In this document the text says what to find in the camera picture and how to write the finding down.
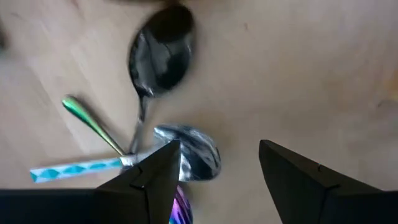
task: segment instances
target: spoon handle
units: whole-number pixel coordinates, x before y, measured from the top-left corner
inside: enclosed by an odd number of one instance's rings
[[[120,146],[111,138],[111,136],[109,136],[109,134],[101,127],[99,122],[90,115],[86,108],[75,97],[67,96],[62,100],[62,104],[69,112],[71,112],[71,114],[75,115],[101,136],[101,138],[103,138],[120,156],[125,155]]]
[[[124,165],[122,158],[123,157],[117,157],[112,159],[101,159],[95,161],[75,162],[72,164],[59,164],[55,166],[33,168],[30,170],[30,177],[35,183],[43,183],[53,180],[66,179],[69,177],[92,174],[95,172],[102,172],[110,169],[121,169]]]
[[[132,142],[130,144],[130,153],[135,154],[138,152],[138,149],[141,147],[142,135],[144,132],[144,122],[146,118],[146,111],[148,107],[148,97],[142,96],[139,98],[139,114],[138,121],[136,124],[136,132],[132,137]]]

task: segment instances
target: green metallic handle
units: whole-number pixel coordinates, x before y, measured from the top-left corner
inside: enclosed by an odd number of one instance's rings
[[[109,134],[101,127],[92,115],[86,110],[86,108],[73,96],[67,96],[62,100],[63,106],[79,118],[82,122],[92,128],[101,138],[103,138],[117,153],[124,156],[124,151],[120,146],[109,136]]]

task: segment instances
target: wooden surface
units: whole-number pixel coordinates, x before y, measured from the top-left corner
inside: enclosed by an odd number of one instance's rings
[[[31,167],[116,156],[61,106],[85,98],[126,147],[137,96],[126,55],[159,3],[0,0],[0,187],[91,187],[107,172],[43,185]],[[398,189],[398,1],[192,0],[197,59],[151,103],[160,123],[218,143],[223,171],[190,184],[195,223],[280,223],[258,161],[270,139],[381,189]]]

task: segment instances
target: black plastic object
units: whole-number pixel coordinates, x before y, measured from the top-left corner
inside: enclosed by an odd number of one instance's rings
[[[170,142],[96,189],[0,190],[0,223],[168,224],[179,147]]]
[[[274,142],[259,146],[262,171],[284,224],[398,223],[398,192],[383,192]]]

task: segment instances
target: shiny spoon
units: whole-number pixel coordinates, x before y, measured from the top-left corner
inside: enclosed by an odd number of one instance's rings
[[[139,116],[130,153],[141,147],[150,98],[174,88],[187,72],[194,46],[194,21],[183,5],[174,4],[155,13],[134,39],[128,68],[139,98]]]
[[[42,183],[110,169],[128,169],[140,163],[173,139],[180,141],[179,181],[212,180],[220,173],[220,154],[212,138],[191,126],[166,124],[154,129],[155,144],[145,152],[117,158],[33,168],[30,170],[30,176],[35,183]]]

